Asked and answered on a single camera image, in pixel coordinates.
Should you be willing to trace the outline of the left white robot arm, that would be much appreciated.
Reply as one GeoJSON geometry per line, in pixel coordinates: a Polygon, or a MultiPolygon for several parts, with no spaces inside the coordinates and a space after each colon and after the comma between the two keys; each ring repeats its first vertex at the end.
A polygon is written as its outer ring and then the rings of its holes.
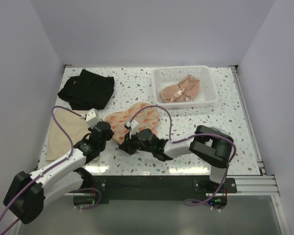
{"type": "Polygon", "coordinates": [[[87,192],[91,188],[92,180],[81,167],[104,151],[114,133],[110,124],[104,121],[89,130],[90,133],[61,158],[31,173],[21,171],[15,175],[3,204],[23,224],[35,220],[44,206],[66,193],[87,192]]]}

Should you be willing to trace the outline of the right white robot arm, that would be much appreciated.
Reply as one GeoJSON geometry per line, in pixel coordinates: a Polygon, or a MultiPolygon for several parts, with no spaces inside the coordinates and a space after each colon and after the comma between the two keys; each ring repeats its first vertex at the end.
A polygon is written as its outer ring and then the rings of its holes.
{"type": "Polygon", "coordinates": [[[236,146],[230,136],[204,125],[198,126],[193,135],[177,141],[160,139],[149,129],[134,135],[128,133],[119,149],[129,155],[138,150],[148,152],[163,162],[195,154],[211,166],[208,186],[213,192],[225,188],[229,164],[236,154],[236,146]]]}

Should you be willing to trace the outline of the white plastic basket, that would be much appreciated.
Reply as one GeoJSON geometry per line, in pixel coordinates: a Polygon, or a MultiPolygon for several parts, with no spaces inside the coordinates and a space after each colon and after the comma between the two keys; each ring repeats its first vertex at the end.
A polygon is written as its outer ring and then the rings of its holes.
{"type": "Polygon", "coordinates": [[[151,87],[155,103],[167,109],[206,107],[219,99],[212,70],[207,66],[155,68],[151,87]]]}

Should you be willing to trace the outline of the black garment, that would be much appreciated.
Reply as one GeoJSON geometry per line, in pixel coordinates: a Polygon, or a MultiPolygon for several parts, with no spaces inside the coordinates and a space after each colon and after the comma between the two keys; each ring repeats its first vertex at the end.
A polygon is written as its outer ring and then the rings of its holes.
{"type": "Polygon", "coordinates": [[[114,77],[104,77],[83,69],[80,75],[68,79],[58,96],[68,102],[72,110],[102,110],[112,97],[114,86],[114,77]]]}

